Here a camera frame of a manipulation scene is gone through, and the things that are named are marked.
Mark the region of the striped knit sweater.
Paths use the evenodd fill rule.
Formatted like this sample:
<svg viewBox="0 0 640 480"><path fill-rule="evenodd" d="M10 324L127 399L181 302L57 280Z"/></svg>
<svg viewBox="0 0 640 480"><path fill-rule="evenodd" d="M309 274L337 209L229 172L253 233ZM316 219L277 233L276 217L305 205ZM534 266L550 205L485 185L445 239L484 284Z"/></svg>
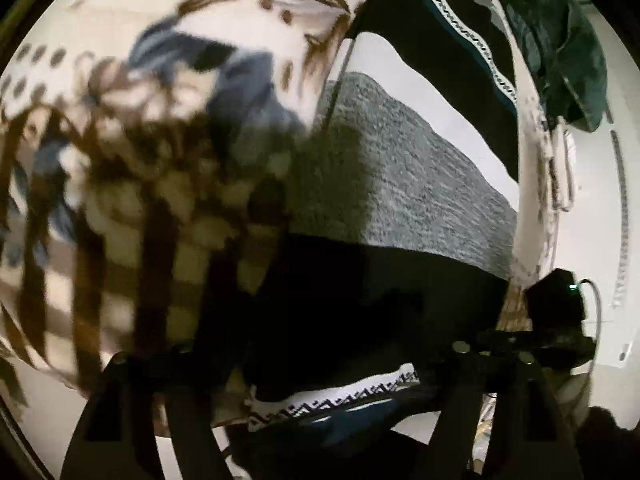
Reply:
<svg viewBox="0 0 640 480"><path fill-rule="evenodd" d="M298 58L236 52L214 109L252 181L248 426L420 382L407 334L489 320L518 212L512 52L475 0L366 0Z"/></svg>

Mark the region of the white folded clothes stack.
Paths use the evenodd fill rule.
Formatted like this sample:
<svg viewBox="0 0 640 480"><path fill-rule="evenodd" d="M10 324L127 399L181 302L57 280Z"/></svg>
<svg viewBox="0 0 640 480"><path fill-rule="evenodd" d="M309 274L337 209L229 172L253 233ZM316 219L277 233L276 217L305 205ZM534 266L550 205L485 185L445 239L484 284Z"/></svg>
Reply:
<svg viewBox="0 0 640 480"><path fill-rule="evenodd" d="M576 145L566 120L560 116L550 133L552 204L556 211L571 211L576 197Z"/></svg>

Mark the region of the white bed headboard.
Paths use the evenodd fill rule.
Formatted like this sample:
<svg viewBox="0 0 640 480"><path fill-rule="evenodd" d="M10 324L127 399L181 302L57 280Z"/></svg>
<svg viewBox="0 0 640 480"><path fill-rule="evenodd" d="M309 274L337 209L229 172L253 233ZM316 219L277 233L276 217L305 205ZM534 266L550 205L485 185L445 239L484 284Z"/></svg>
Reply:
<svg viewBox="0 0 640 480"><path fill-rule="evenodd" d="M591 402L627 429L639 420L639 69L597 10L588 13L608 68L608 111L594 133L574 136L574 208L562 214L555 263L589 278L588 334L601 336Z"/></svg>

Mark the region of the dark green plush blanket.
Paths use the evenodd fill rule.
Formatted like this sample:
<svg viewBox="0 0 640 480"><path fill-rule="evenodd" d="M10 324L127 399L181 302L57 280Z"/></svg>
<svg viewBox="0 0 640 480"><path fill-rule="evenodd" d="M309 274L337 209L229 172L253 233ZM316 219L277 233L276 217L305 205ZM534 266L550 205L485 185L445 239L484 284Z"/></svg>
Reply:
<svg viewBox="0 0 640 480"><path fill-rule="evenodd" d="M608 69L590 21L575 0L501 0L550 120L587 132L605 113Z"/></svg>

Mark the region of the floral bed cover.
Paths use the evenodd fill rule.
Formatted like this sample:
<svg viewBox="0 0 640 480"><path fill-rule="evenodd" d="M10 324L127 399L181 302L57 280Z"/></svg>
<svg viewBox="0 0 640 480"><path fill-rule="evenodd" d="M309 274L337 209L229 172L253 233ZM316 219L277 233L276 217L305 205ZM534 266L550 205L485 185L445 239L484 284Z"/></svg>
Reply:
<svg viewBox="0 0 640 480"><path fill-rule="evenodd" d="M512 52L518 212L492 317L408 331L528 330L549 265L549 129L501 0L475 0ZM55 0L1 74L1 349L82 394L118 352L199 344L216 426L247 424L253 296L238 282L252 181L214 109L239 51L298 58L366 0Z"/></svg>

